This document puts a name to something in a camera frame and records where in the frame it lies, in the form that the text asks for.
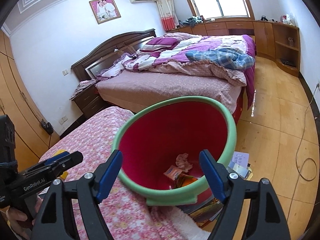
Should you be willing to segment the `person's left hand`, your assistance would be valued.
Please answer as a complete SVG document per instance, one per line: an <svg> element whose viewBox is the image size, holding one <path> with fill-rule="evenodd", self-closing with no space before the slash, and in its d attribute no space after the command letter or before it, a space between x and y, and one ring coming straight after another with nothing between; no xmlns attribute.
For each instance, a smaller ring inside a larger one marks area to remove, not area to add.
<svg viewBox="0 0 320 240"><path fill-rule="evenodd" d="M18 221L24 222L28 219L26 214L10 206L9 209L6 211L6 216L10 223L11 230L18 237L18 239L30 239L26 230L23 227L21 227L18 223Z"/></svg>

